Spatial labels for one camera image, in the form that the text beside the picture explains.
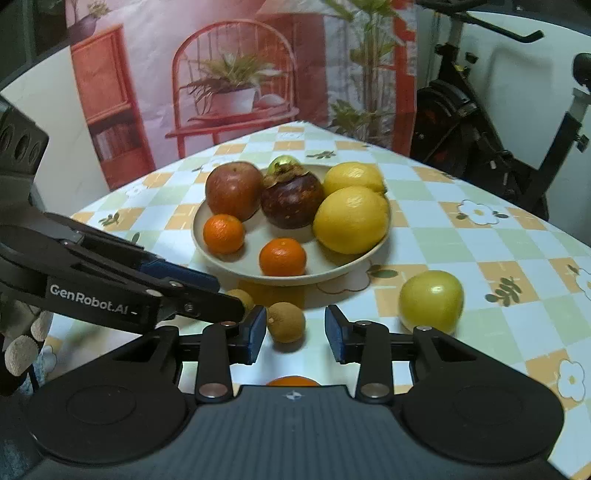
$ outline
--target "orange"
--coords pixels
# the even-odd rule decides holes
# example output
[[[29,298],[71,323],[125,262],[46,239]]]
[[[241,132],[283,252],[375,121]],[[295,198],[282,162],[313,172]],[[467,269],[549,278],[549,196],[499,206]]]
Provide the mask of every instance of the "orange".
[[[319,387],[320,384],[311,378],[290,375],[289,377],[276,378],[271,380],[267,387]]]
[[[259,253],[259,265],[271,277],[303,275],[306,251],[293,238],[274,238]]]
[[[232,254],[244,243],[244,227],[232,215],[214,215],[203,225],[203,240],[211,253]]]

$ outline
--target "yellow lemon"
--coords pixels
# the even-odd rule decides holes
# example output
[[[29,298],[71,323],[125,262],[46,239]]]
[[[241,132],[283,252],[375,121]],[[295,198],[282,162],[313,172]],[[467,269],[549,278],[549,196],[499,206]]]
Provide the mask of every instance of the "yellow lemon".
[[[366,187],[347,187],[328,195],[312,224],[318,241],[341,254],[365,253],[388,228],[388,201]]]
[[[384,178],[379,168],[372,163],[348,161],[332,167],[324,177],[326,196],[347,187],[367,187],[376,193],[385,193]]]

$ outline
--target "white flower pot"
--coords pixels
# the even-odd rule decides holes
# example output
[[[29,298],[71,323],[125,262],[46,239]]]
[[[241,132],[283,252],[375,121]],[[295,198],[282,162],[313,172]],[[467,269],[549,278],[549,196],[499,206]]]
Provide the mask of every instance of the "white flower pot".
[[[237,113],[252,112],[255,101],[256,88],[245,88],[235,92],[216,93],[212,97],[210,113],[218,115],[236,115]]]

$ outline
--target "beige plate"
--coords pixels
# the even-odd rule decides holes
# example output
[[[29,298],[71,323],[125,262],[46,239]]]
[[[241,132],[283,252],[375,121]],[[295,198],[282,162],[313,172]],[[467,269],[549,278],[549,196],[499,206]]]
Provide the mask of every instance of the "beige plate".
[[[306,165],[306,168],[316,175],[320,181],[324,180],[324,176],[330,169],[329,166],[324,165]],[[203,241],[203,225],[211,216],[211,210],[207,206],[207,203],[203,202],[199,206],[193,222],[193,238],[198,249],[203,253],[203,256],[212,265],[228,273],[254,283],[267,285],[308,285],[338,277],[354,269],[356,265],[366,258],[369,258],[384,244],[388,237],[387,233],[380,243],[363,255],[338,254],[332,250],[328,250],[316,241],[312,234],[311,226],[294,230],[283,230],[271,225],[263,215],[262,210],[259,209],[257,213],[244,222],[244,228],[246,229],[244,246],[235,254],[213,255],[207,250],[207,246]],[[299,275],[297,277],[268,277],[262,274],[258,264],[259,252],[267,242],[280,237],[295,238],[304,247],[308,255],[306,275]]]

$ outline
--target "potted plant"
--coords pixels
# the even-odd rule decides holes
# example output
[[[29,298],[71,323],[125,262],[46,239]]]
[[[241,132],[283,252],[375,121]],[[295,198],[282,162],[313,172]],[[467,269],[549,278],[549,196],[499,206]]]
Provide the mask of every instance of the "potted plant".
[[[203,75],[185,85],[197,113],[216,113],[229,116],[252,112],[255,95],[261,85],[270,78],[282,75],[273,64],[260,60],[256,55],[222,54],[217,60],[202,60],[197,68]]]
[[[107,7],[105,0],[95,0],[88,4],[88,15],[79,19],[78,0],[70,0],[70,5],[74,11],[74,23],[68,28],[68,37],[72,44],[78,43],[94,34],[96,21],[111,11]]]
[[[349,50],[353,64],[350,78],[358,93],[360,109],[350,102],[331,103],[333,120],[329,125],[336,133],[386,147],[389,143],[393,112],[385,100],[390,89],[388,64],[392,49],[401,40],[391,34],[392,17],[396,12],[390,0],[322,0],[345,20],[357,39],[357,47]]]

